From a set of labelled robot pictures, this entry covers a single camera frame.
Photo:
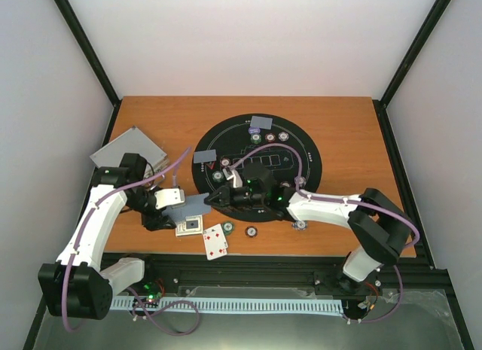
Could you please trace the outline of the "green chip seat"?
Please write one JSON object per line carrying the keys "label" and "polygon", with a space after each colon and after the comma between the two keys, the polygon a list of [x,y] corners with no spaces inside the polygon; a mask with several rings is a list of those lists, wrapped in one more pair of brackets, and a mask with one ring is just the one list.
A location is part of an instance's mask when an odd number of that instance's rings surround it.
{"label": "green chip seat", "polygon": [[250,140],[252,144],[259,144],[261,143],[261,135],[258,133],[252,134]]}
{"label": "green chip seat", "polygon": [[221,171],[215,171],[212,173],[212,179],[214,182],[222,182],[224,180],[224,174]]}

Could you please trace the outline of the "blue backed card deck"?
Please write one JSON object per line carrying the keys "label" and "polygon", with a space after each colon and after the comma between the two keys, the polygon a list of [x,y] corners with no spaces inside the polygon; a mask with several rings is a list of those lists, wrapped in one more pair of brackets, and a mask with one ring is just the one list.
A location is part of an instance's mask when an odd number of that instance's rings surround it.
{"label": "blue backed card deck", "polygon": [[187,196],[184,204],[167,207],[163,213],[169,215],[176,223],[183,221],[186,217],[206,215],[212,209],[204,203],[208,195],[209,193]]}

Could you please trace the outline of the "green poker chip stack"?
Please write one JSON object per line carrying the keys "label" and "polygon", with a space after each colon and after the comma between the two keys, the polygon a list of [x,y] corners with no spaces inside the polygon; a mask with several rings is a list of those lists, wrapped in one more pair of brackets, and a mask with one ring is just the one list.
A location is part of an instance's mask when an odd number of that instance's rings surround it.
{"label": "green poker chip stack", "polygon": [[221,224],[224,234],[229,235],[234,231],[234,224],[230,221],[225,221]]}

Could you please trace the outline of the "four of diamonds card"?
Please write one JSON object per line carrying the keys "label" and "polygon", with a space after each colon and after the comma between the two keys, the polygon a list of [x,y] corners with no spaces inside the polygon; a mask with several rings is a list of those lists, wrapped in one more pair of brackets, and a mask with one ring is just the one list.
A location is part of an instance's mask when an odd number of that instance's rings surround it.
{"label": "four of diamonds card", "polygon": [[203,231],[203,243],[207,260],[215,260],[227,255],[227,240],[220,224]]}

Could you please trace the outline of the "orange poker chip stack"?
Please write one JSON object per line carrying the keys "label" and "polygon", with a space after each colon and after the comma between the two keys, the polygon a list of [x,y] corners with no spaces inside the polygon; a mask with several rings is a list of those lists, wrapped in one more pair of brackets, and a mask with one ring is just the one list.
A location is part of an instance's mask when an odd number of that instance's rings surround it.
{"label": "orange poker chip stack", "polygon": [[245,229],[245,234],[249,237],[249,238],[254,238],[258,235],[258,229],[256,227],[253,227],[253,226],[248,226],[246,227]]}

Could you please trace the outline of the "dealt blue backed card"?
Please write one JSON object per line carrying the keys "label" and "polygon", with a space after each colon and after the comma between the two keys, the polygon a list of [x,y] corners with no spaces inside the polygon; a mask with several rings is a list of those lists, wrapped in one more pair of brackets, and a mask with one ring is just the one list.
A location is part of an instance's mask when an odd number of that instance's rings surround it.
{"label": "dealt blue backed card", "polygon": [[216,149],[206,151],[195,151],[193,155],[193,163],[211,163],[217,159]]}

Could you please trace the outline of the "green chip top seat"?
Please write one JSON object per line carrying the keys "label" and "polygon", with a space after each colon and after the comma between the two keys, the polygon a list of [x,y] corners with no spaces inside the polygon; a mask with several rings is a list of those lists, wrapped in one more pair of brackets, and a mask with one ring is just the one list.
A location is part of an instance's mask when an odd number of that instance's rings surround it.
{"label": "green chip top seat", "polygon": [[252,144],[259,144],[261,143],[261,135],[258,133],[252,134],[250,140]]}

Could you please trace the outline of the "orange chip top seat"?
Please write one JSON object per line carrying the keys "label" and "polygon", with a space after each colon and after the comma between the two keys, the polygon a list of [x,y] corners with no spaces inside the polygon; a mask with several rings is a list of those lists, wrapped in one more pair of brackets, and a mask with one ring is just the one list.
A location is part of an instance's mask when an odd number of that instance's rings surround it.
{"label": "orange chip top seat", "polygon": [[274,134],[272,133],[268,133],[265,135],[265,139],[267,142],[271,143],[271,142],[274,142],[276,140],[276,137]]}

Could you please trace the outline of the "blue poker chip stack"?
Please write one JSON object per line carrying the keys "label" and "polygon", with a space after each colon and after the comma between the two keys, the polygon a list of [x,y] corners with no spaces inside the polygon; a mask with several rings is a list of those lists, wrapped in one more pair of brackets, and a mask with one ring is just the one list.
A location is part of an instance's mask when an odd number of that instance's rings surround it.
{"label": "blue poker chip stack", "polygon": [[308,224],[306,221],[295,221],[293,224],[292,224],[292,227],[295,229],[295,230],[298,230],[298,231],[304,231],[308,228]]}

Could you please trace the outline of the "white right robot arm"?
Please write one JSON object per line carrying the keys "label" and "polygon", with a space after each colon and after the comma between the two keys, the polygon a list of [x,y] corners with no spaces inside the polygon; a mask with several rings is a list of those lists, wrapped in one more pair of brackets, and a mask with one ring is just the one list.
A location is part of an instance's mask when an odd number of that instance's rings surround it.
{"label": "white right robot arm", "polygon": [[358,240],[327,287],[354,294],[369,275],[397,264],[402,251],[419,240],[409,217],[380,191],[368,188],[351,196],[321,195],[282,185],[262,189],[253,184],[225,184],[209,194],[205,204],[224,213],[262,208],[278,221],[315,221],[350,229]]}

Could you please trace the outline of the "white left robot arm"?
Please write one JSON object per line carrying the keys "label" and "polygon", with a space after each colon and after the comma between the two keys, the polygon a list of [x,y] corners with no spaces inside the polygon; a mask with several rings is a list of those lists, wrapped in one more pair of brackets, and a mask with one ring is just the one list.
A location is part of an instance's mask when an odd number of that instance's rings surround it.
{"label": "white left robot arm", "polygon": [[54,263],[38,272],[44,301],[52,316],[103,319],[115,296],[130,285],[151,290],[157,273],[136,257],[120,259],[102,269],[102,255],[121,211],[128,207],[142,216],[150,231],[173,229],[175,222],[163,210],[182,204],[181,189],[148,187],[147,160],[126,153],[116,167],[101,167],[93,176],[87,206],[69,243]]}

